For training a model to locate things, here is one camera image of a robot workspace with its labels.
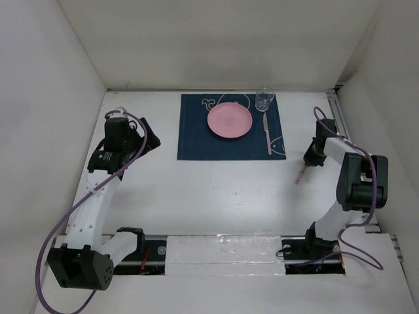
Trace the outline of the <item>clear plastic cup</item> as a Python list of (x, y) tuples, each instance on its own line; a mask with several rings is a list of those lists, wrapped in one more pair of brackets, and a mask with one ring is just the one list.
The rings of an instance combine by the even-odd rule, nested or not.
[(275, 93), (272, 88), (263, 86), (255, 92), (255, 108), (260, 112), (266, 112), (274, 99)]

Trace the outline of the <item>silver knife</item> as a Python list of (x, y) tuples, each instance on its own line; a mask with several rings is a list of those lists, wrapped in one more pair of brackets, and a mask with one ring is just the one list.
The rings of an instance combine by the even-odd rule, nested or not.
[(265, 135), (266, 135), (268, 155), (271, 156), (272, 155), (272, 147), (271, 147), (271, 141), (270, 141), (270, 134), (269, 134), (269, 129), (268, 129), (268, 120), (267, 120), (266, 111), (263, 114), (263, 128), (264, 128), (264, 132), (265, 132)]

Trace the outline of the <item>pink plastic plate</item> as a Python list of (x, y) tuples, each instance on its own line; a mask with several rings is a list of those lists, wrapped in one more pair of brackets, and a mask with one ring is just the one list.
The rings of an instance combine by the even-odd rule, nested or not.
[(219, 137), (235, 139), (245, 135), (252, 127), (249, 110), (239, 103), (220, 103), (208, 113), (210, 130)]

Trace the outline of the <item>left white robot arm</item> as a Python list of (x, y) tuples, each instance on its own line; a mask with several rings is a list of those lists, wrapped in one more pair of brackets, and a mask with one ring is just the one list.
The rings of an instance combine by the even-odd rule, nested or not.
[(160, 146), (145, 118), (107, 114), (105, 137), (87, 166), (86, 200), (77, 208), (61, 247), (51, 248), (47, 262), (62, 288), (106, 290), (114, 268), (127, 256), (139, 259), (146, 252), (141, 228), (122, 227), (108, 241), (102, 233), (111, 200), (127, 167)]

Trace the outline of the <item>silver fork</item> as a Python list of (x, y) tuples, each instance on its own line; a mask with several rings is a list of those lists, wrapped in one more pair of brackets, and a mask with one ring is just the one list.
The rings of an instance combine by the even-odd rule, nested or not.
[(295, 184), (299, 184), (302, 177), (304, 176), (306, 170), (307, 170), (308, 166), (307, 165), (303, 165), (301, 170), (299, 171), (299, 174), (297, 175), (297, 178), (295, 179)]

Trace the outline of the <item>dark blue cloth placemat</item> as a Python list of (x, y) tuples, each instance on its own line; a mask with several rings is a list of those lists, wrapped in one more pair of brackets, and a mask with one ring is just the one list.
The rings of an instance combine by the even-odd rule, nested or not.
[[(222, 138), (207, 123), (216, 105), (234, 102), (252, 115), (252, 127), (236, 139)], [(179, 119), (178, 160), (242, 161), (286, 159), (280, 114), (276, 99), (266, 113), (271, 153), (268, 152), (263, 114), (255, 108), (255, 94), (183, 94)]]

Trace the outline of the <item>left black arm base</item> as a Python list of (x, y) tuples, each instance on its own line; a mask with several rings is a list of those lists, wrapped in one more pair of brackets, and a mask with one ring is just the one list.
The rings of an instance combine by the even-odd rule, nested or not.
[(164, 275), (167, 251), (167, 237), (146, 235), (140, 251), (125, 257), (115, 266), (114, 275)]

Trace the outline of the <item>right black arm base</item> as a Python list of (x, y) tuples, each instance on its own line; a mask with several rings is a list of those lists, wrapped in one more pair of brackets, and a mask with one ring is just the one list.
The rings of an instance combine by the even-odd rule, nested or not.
[(329, 256), (340, 250), (337, 240), (322, 240), (308, 229), (304, 236), (281, 236), (281, 243), (276, 256), (283, 258), (286, 275), (345, 274), (341, 255)]

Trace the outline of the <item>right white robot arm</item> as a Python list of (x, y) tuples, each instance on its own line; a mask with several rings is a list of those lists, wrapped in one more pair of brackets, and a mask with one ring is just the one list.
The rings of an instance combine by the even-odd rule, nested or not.
[(304, 169), (324, 166), (327, 158), (340, 165), (336, 201), (326, 214), (307, 229), (302, 249), (309, 257), (324, 253), (327, 245), (338, 239), (355, 212), (373, 213), (385, 206), (388, 199), (387, 157), (371, 155), (336, 134), (333, 119), (316, 122), (316, 134), (303, 156)]

